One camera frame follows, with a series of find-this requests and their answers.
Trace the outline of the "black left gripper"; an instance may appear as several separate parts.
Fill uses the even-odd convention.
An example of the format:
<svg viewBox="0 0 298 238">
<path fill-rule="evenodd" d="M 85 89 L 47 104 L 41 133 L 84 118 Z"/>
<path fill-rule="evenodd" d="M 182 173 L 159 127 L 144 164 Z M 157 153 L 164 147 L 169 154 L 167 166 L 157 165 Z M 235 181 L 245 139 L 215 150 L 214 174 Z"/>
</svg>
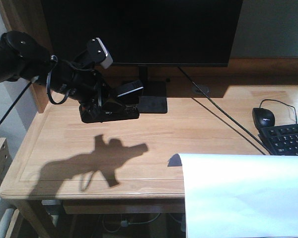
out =
<svg viewBox="0 0 298 238">
<path fill-rule="evenodd" d="M 94 104 L 101 96 L 106 96 L 107 84 L 103 76 L 94 69 L 95 65 L 105 60 L 103 53 L 84 51 L 71 62 L 73 71 L 71 81 L 71 98 L 77 100 L 81 107 Z M 125 104 L 109 98 L 102 104 L 102 109 L 110 113 L 120 113 Z"/>
</svg>

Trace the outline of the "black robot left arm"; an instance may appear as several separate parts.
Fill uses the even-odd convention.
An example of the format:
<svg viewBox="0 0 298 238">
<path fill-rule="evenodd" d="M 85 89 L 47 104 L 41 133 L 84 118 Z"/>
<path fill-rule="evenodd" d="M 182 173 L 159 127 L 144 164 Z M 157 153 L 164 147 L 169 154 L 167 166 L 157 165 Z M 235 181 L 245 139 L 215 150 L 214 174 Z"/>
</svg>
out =
<svg viewBox="0 0 298 238">
<path fill-rule="evenodd" d="M 73 61 L 59 59 L 30 35 L 9 31 L 0 38 L 0 83 L 23 78 L 72 98 L 82 104 L 108 99 L 113 89 L 94 68 L 108 68 L 113 60 L 99 38 L 86 43 L 86 49 Z"/>
</svg>

